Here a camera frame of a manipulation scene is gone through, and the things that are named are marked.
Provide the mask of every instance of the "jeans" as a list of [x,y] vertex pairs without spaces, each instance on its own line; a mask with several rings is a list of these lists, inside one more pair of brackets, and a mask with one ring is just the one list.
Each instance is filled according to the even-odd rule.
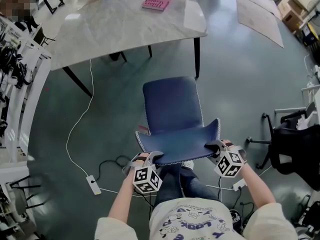
[[154,207],[162,202],[183,198],[184,196],[186,198],[203,198],[220,202],[212,190],[201,183],[191,169],[182,168],[180,163],[164,166],[159,177],[162,180],[162,185],[157,192]]

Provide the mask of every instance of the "shoe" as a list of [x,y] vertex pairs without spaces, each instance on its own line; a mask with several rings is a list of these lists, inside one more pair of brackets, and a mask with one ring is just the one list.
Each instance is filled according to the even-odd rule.
[[181,163],[182,168],[190,169],[191,171],[194,169],[194,162],[193,161],[184,161]]

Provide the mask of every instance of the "chair seat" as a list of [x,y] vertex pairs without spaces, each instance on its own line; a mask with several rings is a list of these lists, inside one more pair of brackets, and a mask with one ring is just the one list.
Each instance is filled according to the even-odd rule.
[[162,134],[145,135],[135,133],[145,152],[160,151],[163,156],[157,158],[156,165],[170,165],[183,161],[212,156],[213,152],[205,144],[220,138],[220,120],[217,118],[206,127],[194,127]]

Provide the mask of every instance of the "pink book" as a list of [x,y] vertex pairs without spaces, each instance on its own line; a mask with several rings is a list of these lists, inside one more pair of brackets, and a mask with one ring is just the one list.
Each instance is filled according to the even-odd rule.
[[143,8],[164,11],[171,0],[145,0],[142,4]]

